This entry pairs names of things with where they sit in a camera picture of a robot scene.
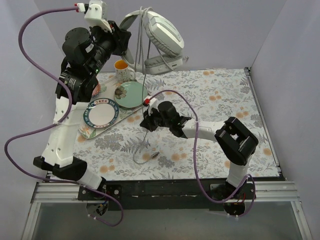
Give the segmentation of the grey white headphones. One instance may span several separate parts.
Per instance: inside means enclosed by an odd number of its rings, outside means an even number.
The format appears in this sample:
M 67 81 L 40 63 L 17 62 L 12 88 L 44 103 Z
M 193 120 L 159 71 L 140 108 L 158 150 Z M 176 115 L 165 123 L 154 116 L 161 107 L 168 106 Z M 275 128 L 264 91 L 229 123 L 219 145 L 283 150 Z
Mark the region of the grey white headphones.
M 183 64 L 182 51 L 185 43 L 176 27 L 148 7 L 127 14 L 119 28 L 128 30 L 137 17 L 140 17 L 145 33 L 159 55 L 140 64 L 134 60 L 130 50 L 127 49 L 122 56 L 126 64 L 137 72 L 148 75 L 162 75 L 180 67 Z

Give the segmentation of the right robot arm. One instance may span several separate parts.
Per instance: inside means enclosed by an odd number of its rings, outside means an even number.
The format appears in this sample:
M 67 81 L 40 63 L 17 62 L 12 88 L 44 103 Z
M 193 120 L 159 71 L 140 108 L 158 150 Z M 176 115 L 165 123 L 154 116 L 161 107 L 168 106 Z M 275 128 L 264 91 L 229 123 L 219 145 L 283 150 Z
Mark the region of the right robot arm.
M 158 127 L 168 128 L 178 138 L 196 137 L 217 142 L 230 161 L 225 184 L 216 187 L 214 200 L 237 199 L 245 192 L 249 162 L 259 143 L 257 137 L 236 117 L 226 121 L 196 121 L 180 115 L 170 101 L 157 104 L 155 99 L 145 98 L 143 121 L 140 126 L 150 132 Z

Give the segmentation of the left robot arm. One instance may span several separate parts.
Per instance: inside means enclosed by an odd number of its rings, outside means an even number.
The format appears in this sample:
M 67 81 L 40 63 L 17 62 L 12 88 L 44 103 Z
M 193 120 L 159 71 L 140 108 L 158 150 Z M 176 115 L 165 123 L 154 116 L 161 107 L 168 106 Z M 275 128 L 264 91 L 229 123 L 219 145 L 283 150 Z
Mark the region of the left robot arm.
M 97 74 L 111 55 L 122 56 L 128 48 L 131 33 L 120 29 L 115 21 L 106 24 L 111 28 L 76 27 L 64 38 L 61 63 L 55 94 L 55 127 L 51 130 L 42 155 L 33 164 L 62 179 L 89 187 L 95 200 L 106 196 L 106 180 L 88 169 L 86 161 L 74 156 L 73 148 L 78 127 L 85 109 L 98 85 Z

